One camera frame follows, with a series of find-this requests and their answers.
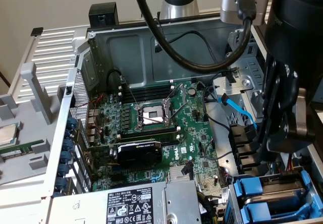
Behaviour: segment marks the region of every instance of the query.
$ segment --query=circuit board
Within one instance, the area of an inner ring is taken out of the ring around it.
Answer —
[[[25,144],[17,144],[17,135],[19,134],[19,124],[11,124],[0,127],[1,138],[6,138],[7,141],[0,142],[0,157],[8,159],[11,157],[21,156],[33,153],[32,145],[42,143],[43,140],[29,142]]]
[[[162,147],[162,161],[147,168],[124,169],[117,164],[109,164],[106,161],[106,156],[109,155],[112,148],[116,150],[118,145],[128,141],[128,139],[117,140],[120,132],[124,135],[138,132],[136,130],[138,118],[135,103],[120,104],[116,95],[105,95],[103,97],[97,108],[106,117],[101,119],[98,127],[103,130],[108,127],[109,131],[106,132],[103,139],[96,137],[94,145],[89,148],[95,159],[98,176],[98,180],[93,183],[93,191],[122,187],[131,183],[169,181],[171,167],[184,167],[187,161],[192,161],[194,164],[194,179],[200,189],[205,194],[219,196],[220,185],[214,184],[214,176],[218,174],[218,163],[207,160],[204,157],[203,149],[201,149],[201,146],[205,149],[212,139],[209,122],[203,117],[202,91],[197,90],[197,83],[190,81],[173,83],[172,86],[178,88],[173,97],[170,98],[172,113],[180,107],[182,108],[170,123],[169,128],[172,127],[172,124],[176,124],[177,127],[180,127],[180,132],[152,134],[131,139],[134,142],[142,140],[168,142],[166,146]],[[188,94],[189,89],[191,91],[194,89],[195,94],[193,96]],[[216,157],[216,152],[212,147],[206,150],[206,154]]]

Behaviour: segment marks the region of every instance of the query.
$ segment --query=sticker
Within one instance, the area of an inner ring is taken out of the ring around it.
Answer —
[[[182,154],[186,153],[186,147],[182,147],[181,152],[182,152]]]
[[[152,188],[109,193],[106,224],[152,224]]]
[[[7,152],[7,153],[2,153],[0,154],[1,157],[12,157],[12,156],[16,156],[22,154],[22,151],[20,149],[12,151],[12,152]]]
[[[198,207],[200,208],[200,213],[201,214],[207,213],[207,211],[205,210],[205,208],[202,206],[201,203],[198,203]]]
[[[224,187],[221,189],[222,203],[226,203],[229,198],[229,188]]]

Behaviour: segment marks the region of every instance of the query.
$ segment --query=power supply label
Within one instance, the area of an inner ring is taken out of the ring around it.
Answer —
[[[152,223],[152,187],[107,195],[106,224]]]

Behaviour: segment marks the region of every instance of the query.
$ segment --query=capacitor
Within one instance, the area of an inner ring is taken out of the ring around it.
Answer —
[[[194,97],[194,96],[196,96],[196,90],[195,90],[194,88],[189,88],[189,89],[188,89],[188,95],[189,95],[190,97]]]
[[[214,176],[214,185],[217,185],[217,182],[218,182],[219,178],[217,175]]]
[[[113,157],[113,148],[110,148],[109,155],[110,155],[110,157]]]
[[[105,126],[105,128],[104,128],[104,134],[105,134],[106,136],[108,136],[108,135],[109,135],[109,127],[108,127],[108,126]]]
[[[102,130],[100,130],[100,141],[102,144],[104,144],[104,135]]]

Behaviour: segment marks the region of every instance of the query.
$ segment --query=ventilation grille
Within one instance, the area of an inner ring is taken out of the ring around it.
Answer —
[[[75,45],[85,41],[88,26],[44,30],[31,45],[25,63],[36,65],[36,77],[49,96],[66,84],[69,70],[75,67]],[[15,101],[25,102],[34,98],[28,82],[20,77],[15,89]]]
[[[87,95],[83,77],[80,71],[77,72],[76,78],[75,78],[74,97],[75,97],[76,107],[71,108],[72,117],[74,117],[77,120],[81,120],[82,124],[86,126],[86,120],[87,120],[86,116],[87,116],[87,111],[89,107],[87,103],[89,102],[89,96]]]
[[[231,213],[229,214],[230,217],[229,217],[229,220],[228,220],[228,224],[234,224],[234,218],[233,218],[233,212],[231,211]]]
[[[246,110],[244,107],[243,101],[239,101],[239,107],[242,108],[243,110]],[[241,114],[240,112],[234,111],[230,114],[228,117],[228,121],[231,124],[239,124],[240,126],[248,126],[251,124],[249,117],[246,115]]]

